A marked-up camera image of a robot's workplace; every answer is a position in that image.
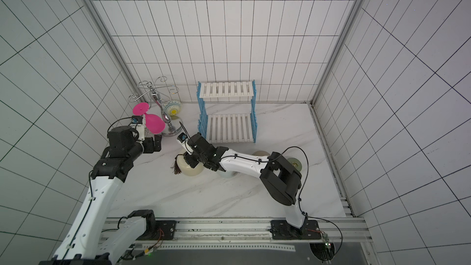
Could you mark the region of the cream tea canister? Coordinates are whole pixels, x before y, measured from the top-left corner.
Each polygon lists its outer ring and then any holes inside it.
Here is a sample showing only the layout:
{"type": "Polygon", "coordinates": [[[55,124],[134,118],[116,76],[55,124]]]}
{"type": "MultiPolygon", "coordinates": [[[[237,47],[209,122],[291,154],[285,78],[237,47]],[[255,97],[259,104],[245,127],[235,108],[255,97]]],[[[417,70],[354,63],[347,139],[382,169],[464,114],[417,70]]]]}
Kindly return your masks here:
{"type": "Polygon", "coordinates": [[[204,166],[202,163],[196,162],[196,165],[192,167],[185,161],[184,153],[179,153],[175,157],[172,170],[175,175],[183,174],[186,176],[196,176],[202,173],[204,166]]]}

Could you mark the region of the large beige tea canister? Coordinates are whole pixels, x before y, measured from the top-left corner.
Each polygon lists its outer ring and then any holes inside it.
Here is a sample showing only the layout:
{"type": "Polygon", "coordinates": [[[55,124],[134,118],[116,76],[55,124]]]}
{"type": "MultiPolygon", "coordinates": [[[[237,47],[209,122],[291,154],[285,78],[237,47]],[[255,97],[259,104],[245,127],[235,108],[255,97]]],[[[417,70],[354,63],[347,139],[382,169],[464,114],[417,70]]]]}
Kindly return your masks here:
{"type": "Polygon", "coordinates": [[[266,151],[256,151],[253,153],[253,156],[256,156],[256,157],[268,157],[270,155],[270,153],[266,152],[266,151]]]}

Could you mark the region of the green tea canister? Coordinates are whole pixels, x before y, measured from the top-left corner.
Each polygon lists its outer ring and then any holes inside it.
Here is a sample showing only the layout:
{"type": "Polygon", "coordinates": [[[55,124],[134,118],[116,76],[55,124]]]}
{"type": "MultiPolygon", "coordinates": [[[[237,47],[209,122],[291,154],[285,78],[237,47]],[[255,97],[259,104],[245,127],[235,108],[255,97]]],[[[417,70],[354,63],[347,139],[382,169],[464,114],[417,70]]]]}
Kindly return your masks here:
{"type": "Polygon", "coordinates": [[[298,171],[302,171],[302,163],[297,158],[288,158],[288,162],[298,171]]]}

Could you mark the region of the light blue tea canister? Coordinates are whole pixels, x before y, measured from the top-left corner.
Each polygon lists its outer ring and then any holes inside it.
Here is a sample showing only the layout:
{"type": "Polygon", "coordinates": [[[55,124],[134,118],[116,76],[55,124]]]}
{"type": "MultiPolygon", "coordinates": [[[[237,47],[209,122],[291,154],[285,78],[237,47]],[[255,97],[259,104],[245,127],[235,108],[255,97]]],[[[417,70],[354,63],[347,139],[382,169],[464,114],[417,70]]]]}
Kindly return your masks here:
{"type": "Polygon", "coordinates": [[[232,177],[234,177],[235,175],[237,175],[237,172],[218,170],[218,171],[217,171],[217,174],[218,174],[220,177],[222,177],[222,178],[232,178],[232,177]]]}

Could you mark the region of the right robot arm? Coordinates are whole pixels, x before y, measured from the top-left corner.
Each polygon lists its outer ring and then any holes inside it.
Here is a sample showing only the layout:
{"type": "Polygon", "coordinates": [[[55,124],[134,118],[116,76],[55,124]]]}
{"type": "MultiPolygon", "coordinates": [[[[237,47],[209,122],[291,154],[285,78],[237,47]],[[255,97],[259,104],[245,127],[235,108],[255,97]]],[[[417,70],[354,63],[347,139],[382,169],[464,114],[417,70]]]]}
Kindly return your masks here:
{"type": "Polygon", "coordinates": [[[184,149],[183,154],[175,158],[175,164],[181,171],[202,166],[220,174],[240,173],[260,179],[271,197],[284,206],[287,223],[296,229],[305,225],[307,217],[302,214],[297,203],[297,195],[302,188],[302,174],[281,153],[248,155],[228,147],[216,147],[201,133],[191,137],[181,133],[177,141],[184,149]]]}

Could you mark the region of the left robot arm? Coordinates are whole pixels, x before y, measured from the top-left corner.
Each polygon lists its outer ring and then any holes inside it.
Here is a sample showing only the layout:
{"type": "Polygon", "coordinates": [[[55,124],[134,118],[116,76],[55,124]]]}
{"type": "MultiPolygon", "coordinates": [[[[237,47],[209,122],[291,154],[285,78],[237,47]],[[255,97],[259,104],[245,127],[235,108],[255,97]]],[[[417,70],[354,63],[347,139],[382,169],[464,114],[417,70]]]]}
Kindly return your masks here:
{"type": "Polygon", "coordinates": [[[115,265],[136,240],[157,234],[154,212],[138,210],[126,216],[125,223],[103,244],[99,242],[110,208],[134,162],[143,153],[157,150],[142,124],[116,127],[107,137],[109,146],[88,176],[87,197],[62,244],[46,261],[48,265],[115,265]]]}

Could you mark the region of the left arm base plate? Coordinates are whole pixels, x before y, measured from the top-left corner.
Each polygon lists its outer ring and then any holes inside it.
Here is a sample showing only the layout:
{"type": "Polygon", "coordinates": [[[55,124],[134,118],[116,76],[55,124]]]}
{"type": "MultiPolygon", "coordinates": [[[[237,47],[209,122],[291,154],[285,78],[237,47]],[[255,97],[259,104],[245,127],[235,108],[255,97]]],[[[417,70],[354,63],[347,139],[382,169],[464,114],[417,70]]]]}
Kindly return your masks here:
{"type": "Polygon", "coordinates": [[[176,232],[177,222],[175,220],[158,220],[151,224],[146,234],[146,240],[173,240],[176,232]]]}

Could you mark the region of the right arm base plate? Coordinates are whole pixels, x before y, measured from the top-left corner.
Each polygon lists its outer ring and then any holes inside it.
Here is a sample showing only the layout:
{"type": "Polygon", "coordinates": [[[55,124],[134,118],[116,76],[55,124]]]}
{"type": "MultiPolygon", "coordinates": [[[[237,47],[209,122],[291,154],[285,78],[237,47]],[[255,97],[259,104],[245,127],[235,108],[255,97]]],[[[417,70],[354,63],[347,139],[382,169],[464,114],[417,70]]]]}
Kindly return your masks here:
{"type": "Polygon", "coordinates": [[[321,231],[316,220],[305,220],[301,228],[296,228],[286,220],[271,220],[269,232],[273,240],[320,240],[321,231]]]}

